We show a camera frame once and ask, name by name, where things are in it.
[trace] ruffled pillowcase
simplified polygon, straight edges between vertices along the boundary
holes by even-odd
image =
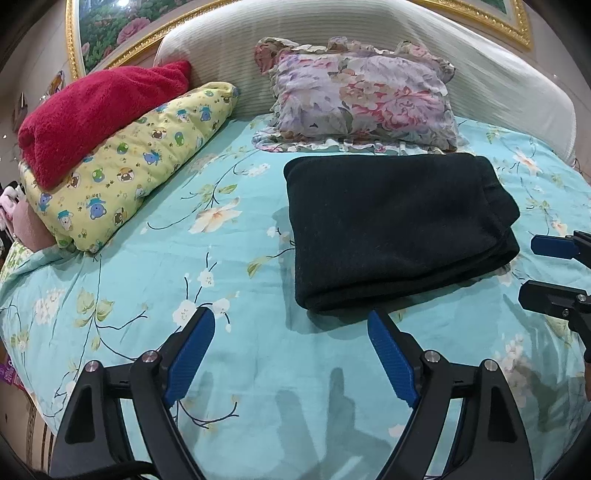
[[[263,38],[255,61],[277,98],[274,120],[253,137],[261,150],[338,145],[383,153],[400,141],[457,147],[445,86],[455,68],[408,41],[389,51],[345,37],[331,38],[328,47]]]

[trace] metal screw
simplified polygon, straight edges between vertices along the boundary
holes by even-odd
[[[97,360],[91,360],[84,366],[84,370],[87,372],[94,372],[100,367],[100,363]]]
[[[496,370],[499,368],[499,364],[489,358],[488,360],[484,360],[484,368],[486,368],[489,372],[496,372]]]
[[[427,350],[425,352],[425,360],[432,364],[436,364],[439,360],[441,360],[441,355],[437,353],[435,350]]]
[[[158,358],[158,352],[156,350],[148,350],[142,355],[142,362],[145,364],[151,364]]]

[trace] folded black towel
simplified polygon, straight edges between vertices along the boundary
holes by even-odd
[[[312,311],[443,287],[519,253],[519,209],[485,157],[300,157],[284,175],[295,300]]]

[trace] yellow cartoon pillow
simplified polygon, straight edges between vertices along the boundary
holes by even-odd
[[[96,147],[52,191],[39,189],[26,163],[21,179],[29,203],[58,244],[72,240],[96,253],[232,113],[238,89],[210,82],[165,103]]]

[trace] red towel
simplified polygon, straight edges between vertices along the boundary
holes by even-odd
[[[191,64],[118,67],[77,80],[22,123],[18,145],[39,186],[51,190],[101,142],[189,88]]]

